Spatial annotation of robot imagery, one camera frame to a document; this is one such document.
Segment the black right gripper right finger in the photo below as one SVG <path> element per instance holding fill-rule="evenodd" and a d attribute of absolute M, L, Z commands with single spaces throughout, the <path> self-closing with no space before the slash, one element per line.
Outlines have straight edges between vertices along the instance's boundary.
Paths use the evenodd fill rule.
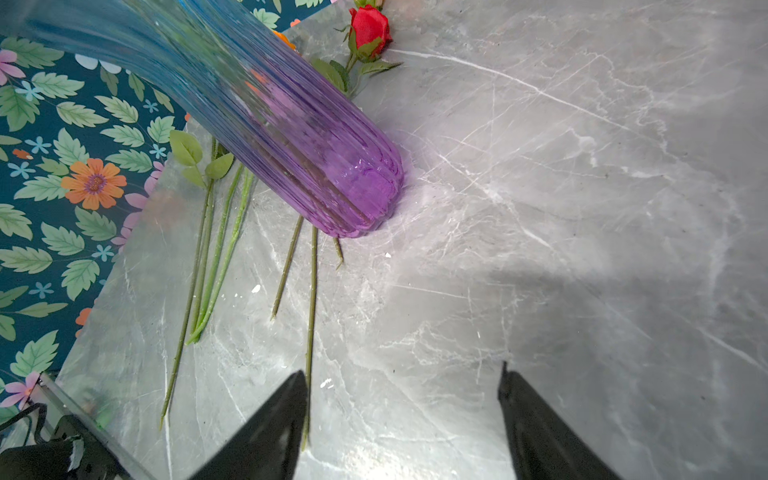
<path fill-rule="evenodd" d="M 506 366 L 498 400 L 518 479 L 620 479 L 519 372 Z"/>

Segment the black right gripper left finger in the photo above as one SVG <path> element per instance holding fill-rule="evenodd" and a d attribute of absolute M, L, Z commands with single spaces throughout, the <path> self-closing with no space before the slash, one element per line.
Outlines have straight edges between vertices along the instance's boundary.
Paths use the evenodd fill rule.
<path fill-rule="evenodd" d="M 300 456 L 308 403 L 306 376 L 298 370 L 192 477 L 292 480 Z"/>

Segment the purple blue glass vase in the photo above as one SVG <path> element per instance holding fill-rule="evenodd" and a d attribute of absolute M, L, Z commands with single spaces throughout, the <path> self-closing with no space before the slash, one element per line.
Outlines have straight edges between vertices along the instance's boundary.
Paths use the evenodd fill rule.
<path fill-rule="evenodd" d="M 404 181 L 396 146 L 234 1 L 5 1 L 1 32 L 159 87 L 331 236 L 374 231 L 396 207 Z"/>

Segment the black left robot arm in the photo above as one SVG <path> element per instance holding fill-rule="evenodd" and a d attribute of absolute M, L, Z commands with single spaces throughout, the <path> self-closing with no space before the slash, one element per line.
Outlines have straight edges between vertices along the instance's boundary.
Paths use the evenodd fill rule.
<path fill-rule="evenodd" d="M 75 415 L 61 417 L 52 437 L 41 436 L 47 406 L 34 403 L 1 424 L 3 431 L 34 415 L 28 433 L 34 443 L 1 452 L 3 479 L 116 479 L 122 467 L 115 456 Z"/>

